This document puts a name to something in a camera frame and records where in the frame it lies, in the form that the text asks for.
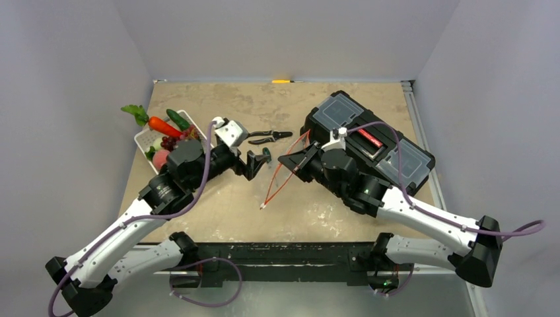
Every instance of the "wooden table top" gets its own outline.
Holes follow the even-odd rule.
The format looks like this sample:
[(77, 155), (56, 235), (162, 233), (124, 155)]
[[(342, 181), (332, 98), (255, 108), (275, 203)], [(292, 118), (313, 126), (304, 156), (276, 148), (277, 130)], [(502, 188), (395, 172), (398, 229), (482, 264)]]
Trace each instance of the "wooden table top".
[[(163, 118), (168, 108), (183, 109), (203, 131), (214, 117), (220, 116), (240, 122), (249, 131), (276, 129), (297, 135), (311, 109), (337, 90), (348, 92), (412, 141), (416, 140), (399, 83), (157, 83), (148, 114)], [(277, 157), (296, 138), (260, 146), (245, 142), (240, 147), (242, 158), (249, 149), (260, 153), (263, 146)], [(143, 153), (136, 151), (119, 215), (154, 175)], [(403, 225), (358, 215), (321, 185), (304, 183), (295, 177), (261, 210), (262, 187), (268, 186), (271, 175), (268, 166), (251, 182), (232, 171), (225, 172), (207, 184), (189, 213), (154, 230), (143, 242), (160, 242), (176, 231), (185, 231), (198, 242), (373, 241), (380, 232), (424, 237)], [(433, 204), (428, 185), (415, 197)]]

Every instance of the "basket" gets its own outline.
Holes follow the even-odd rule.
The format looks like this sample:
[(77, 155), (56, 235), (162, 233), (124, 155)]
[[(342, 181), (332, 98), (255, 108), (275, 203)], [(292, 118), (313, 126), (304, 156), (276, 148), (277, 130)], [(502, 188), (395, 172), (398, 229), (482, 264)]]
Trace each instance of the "basket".
[[(191, 125), (194, 125), (196, 131), (198, 132), (198, 135), (200, 136), (200, 141), (204, 144), (206, 142), (206, 135), (202, 132), (202, 130), (200, 130), (200, 128), (198, 127), (198, 125), (196, 125), (196, 123), (194, 123), (194, 121), (191, 119), (191, 117), (187, 114), (187, 112), (185, 110), (179, 110), (177, 111), (177, 113), (182, 116), (185, 120), (187, 120)], [(178, 129), (177, 125), (171, 121), (169, 118), (165, 117), (162, 118), (163, 121), (169, 123), (172, 127)], [(138, 145), (138, 149), (140, 149), (140, 151), (142, 153), (147, 152), (150, 147), (153, 145), (154, 141), (156, 141), (156, 139), (160, 138), (160, 137), (164, 137), (165, 135), (162, 133), (159, 133), (157, 131), (154, 130), (150, 130), (150, 129), (144, 129), (142, 131), (140, 131), (137, 135), (134, 136), (134, 141), (136, 142), (136, 145)], [(146, 160), (148, 161), (148, 163), (150, 164), (150, 166), (152, 166), (152, 169), (154, 170), (154, 172), (157, 174), (157, 170), (154, 166), (154, 164), (152, 164), (152, 162), (150, 160), (148, 160), (146, 158)]]

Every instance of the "toolbox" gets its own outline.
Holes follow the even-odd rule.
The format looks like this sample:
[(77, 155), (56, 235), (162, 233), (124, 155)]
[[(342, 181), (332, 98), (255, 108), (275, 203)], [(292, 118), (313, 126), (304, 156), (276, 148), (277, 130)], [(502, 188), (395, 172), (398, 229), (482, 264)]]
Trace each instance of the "toolbox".
[[(369, 122), (383, 121), (361, 106), (346, 92), (331, 94), (305, 118), (300, 134), (309, 131), (311, 142), (327, 143), (330, 131), (339, 127), (353, 129)], [(397, 131), (401, 147), (402, 180), (409, 195), (414, 195), (428, 180), (435, 157)], [(398, 185), (398, 153), (393, 133), (384, 125), (360, 129), (346, 137), (346, 153), (353, 157), (360, 171)]]

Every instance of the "carrot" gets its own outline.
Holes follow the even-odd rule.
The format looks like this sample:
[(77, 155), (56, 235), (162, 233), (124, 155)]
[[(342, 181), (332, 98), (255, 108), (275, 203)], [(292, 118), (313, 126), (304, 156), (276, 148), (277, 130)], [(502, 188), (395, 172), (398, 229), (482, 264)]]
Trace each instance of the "carrot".
[(148, 125), (153, 130), (161, 132), (170, 137), (181, 136), (181, 132), (179, 130), (175, 129), (171, 125), (168, 125), (165, 121), (161, 120), (158, 117), (151, 117), (150, 120), (148, 121)]

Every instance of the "black pliers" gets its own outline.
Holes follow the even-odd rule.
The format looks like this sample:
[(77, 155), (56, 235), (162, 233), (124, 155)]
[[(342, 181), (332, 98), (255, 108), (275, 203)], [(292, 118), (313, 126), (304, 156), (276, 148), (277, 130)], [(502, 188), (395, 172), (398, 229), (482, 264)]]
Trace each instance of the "black pliers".
[(274, 131), (274, 130), (270, 130), (270, 131), (255, 131), (255, 132), (251, 132), (249, 133), (249, 135), (247, 135), (247, 138), (250, 137), (259, 137), (259, 136), (267, 136), (267, 135), (271, 135), (271, 137), (265, 137), (264, 139), (258, 139), (255, 141), (249, 141), (249, 144), (253, 144), (253, 145), (259, 145), (259, 144), (264, 144), (264, 143), (269, 143), (269, 142), (276, 142), (276, 140), (278, 139), (282, 139), (284, 137), (291, 137), (293, 135), (293, 133), (286, 131), (286, 132), (278, 132), (278, 131)]

